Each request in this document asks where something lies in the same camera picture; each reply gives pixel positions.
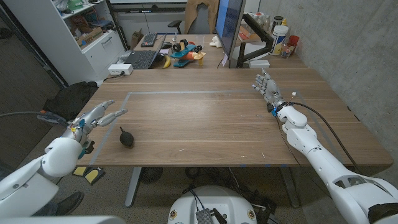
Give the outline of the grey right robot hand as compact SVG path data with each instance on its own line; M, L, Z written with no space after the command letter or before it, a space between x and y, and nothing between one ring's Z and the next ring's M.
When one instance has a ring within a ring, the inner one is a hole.
M287 103L283 99L279 87L271 76L263 68L262 74L257 74L255 84L252 87L258 91L267 102L267 110L274 116L280 111Z

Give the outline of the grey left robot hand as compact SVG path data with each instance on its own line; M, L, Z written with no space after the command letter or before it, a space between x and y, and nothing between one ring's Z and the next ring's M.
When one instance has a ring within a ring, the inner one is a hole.
M114 100L104 101L89 110L89 112L75 118L67 130L62 134L62 137L73 139L81 145L84 145L88 140L89 133L91 133L94 128L97 126L107 126L118 116L122 116L128 112L128 109L122 109L108 115L104 115L107 107L113 103Z

